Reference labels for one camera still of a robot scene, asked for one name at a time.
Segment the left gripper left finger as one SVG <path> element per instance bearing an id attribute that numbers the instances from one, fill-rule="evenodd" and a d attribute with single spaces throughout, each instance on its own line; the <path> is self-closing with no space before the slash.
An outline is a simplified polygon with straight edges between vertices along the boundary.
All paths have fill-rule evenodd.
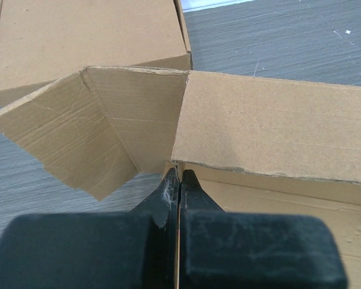
<path id="1" fill-rule="evenodd" d="M 0 288 L 174 288 L 179 180 L 130 211 L 24 214 L 0 237 Z"/>

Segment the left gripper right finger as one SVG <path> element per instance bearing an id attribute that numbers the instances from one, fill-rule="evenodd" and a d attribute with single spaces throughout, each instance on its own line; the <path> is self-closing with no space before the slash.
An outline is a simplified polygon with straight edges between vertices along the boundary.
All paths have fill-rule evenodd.
<path id="1" fill-rule="evenodd" d="M 319 218 L 228 213 L 186 170 L 180 187 L 181 288 L 347 288 L 337 244 Z"/>

